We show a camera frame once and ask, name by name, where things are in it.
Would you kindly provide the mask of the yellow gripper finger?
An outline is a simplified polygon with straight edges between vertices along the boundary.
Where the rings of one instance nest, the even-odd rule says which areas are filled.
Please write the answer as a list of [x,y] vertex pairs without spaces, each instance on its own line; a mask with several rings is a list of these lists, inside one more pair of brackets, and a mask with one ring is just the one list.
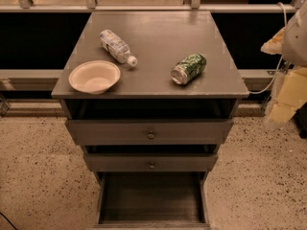
[[285,28],[280,29],[270,40],[262,45],[261,51],[269,55],[281,55],[284,34]]
[[283,78],[268,119],[285,124],[307,103],[307,67],[297,66]]

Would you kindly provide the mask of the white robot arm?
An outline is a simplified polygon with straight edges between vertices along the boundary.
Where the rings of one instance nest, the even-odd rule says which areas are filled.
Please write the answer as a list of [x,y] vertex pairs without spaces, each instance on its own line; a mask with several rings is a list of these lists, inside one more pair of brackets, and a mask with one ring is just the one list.
[[307,1],[285,27],[263,44],[261,51],[279,54],[294,66],[275,85],[275,96],[267,110],[271,122],[285,124],[307,103]]

